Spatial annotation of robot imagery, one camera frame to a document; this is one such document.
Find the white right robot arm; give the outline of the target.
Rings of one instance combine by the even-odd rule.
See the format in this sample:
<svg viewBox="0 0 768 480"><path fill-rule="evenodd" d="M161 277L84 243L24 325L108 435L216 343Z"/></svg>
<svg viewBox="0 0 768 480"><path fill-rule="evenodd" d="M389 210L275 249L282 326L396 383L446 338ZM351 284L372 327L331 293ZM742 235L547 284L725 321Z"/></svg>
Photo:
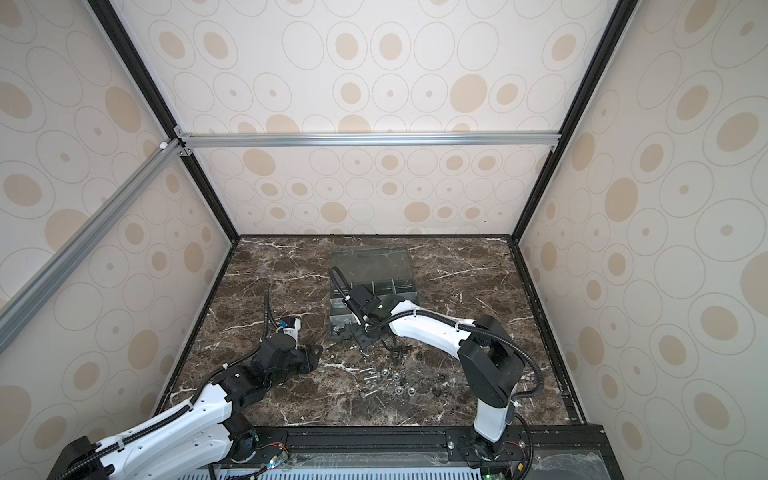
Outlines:
<svg viewBox="0 0 768 480"><path fill-rule="evenodd" d="M497 443L514 417L515 402L541 393L541 369L493 317L449 317L398 295L376 296L363 285L341 301L354 317L349 326L360 347L383 335L434 347L461 364L477 400L476 435Z"/></svg>

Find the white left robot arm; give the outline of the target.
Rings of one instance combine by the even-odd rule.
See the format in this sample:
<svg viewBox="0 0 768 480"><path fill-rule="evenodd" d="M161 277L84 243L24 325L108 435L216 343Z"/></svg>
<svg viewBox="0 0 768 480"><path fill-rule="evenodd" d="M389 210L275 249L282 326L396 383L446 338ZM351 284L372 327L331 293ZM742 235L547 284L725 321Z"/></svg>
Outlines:
<svg viewBox="0 0 768 480"><path fill-rule="evenodd" d="M119 434L68 444L51 479L175 479L222 461L243 463L257 451L244 412L275 386L313 372L323 348L278 331L253 351L214 370L187 400Z"/></svg>

